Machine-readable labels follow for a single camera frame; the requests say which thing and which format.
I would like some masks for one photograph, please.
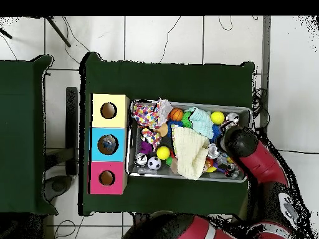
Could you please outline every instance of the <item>orange basketball toy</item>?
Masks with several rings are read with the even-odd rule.
[[[169,117],[174,121],[181,121],[182,117],[184,115],[184,112],[179,108],[174,108],[171,110]]]

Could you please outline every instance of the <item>cardboard cube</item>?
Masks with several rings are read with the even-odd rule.
[[[125,161],[126,128],[92,128],[91,161]],[[102,138],[112,135],[117,141],[113,154],[108,154],[101,144]]]
[[[92,94],[94,128],[126,128],[130,101],[125,95]],[[108,108],[115,109],[114,117],[110,118]]]
[[[124,162],[92,161],[88,172],[89,194],[121,195],[126,187]]]

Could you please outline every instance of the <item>black and white ball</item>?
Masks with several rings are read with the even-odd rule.
[[[158,157],[151,157],[147,162],[147,166],[157,171],[162,166],[162,162]]]
[[[141,167],[144,167],[147,163],[147,155],[144,153],[138,153],[135,156],[135,164]]]

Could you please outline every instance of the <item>pink box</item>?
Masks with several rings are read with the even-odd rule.
[[[125,172],[125,163],[123,161],[92,161],[91,163],[91,174],[89,174],[89,193],[88,194],[109,194],[109,195],[121,195],[123,194],[124,188],[127,183],[127,174]],[[112,182],[108,179],[111,179],[112,176],[108,177],[107,184],[103,185],[102,182],[106,178],[100,177],[104,172],[108,171],[108,175],[112,174]]]

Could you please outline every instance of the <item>stacked boxes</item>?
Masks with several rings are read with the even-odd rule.
[[[125,154],[129,99],[125,95],[91,94],[89,194],[123,193],[127,183]]]

